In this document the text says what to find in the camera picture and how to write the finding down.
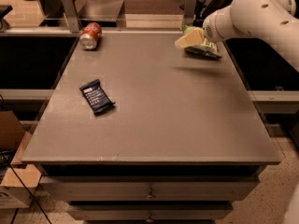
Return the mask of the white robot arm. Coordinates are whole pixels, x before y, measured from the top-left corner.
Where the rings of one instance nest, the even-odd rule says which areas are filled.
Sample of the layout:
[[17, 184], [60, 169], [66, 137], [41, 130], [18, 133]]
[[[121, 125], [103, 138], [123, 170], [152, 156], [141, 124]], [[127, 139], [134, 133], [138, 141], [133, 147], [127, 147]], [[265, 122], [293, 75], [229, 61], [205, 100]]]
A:
[[299, 20], [295, 0], [233, 0], [208, 15], [201, 28], [193, 28], [175, 42], [178, 49], [204, 40], [213, 43], [238, 37], [261, 39], [299, 71]]

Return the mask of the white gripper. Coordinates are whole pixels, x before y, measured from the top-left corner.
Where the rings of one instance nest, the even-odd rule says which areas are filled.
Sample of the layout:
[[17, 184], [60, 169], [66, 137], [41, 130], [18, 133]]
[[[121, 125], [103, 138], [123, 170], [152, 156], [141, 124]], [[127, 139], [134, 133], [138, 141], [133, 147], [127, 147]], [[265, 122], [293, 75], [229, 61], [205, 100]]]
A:
[[187, 27], [184, 34], [175, 41], [177, 49], [200, 45], [205, 38], [217, 43], [231, 38], [244, 38], [247, 35], [233, 26], [230, 6], [218, 9], [209, 14], [203, 22], [203, 30], [198, 27]]

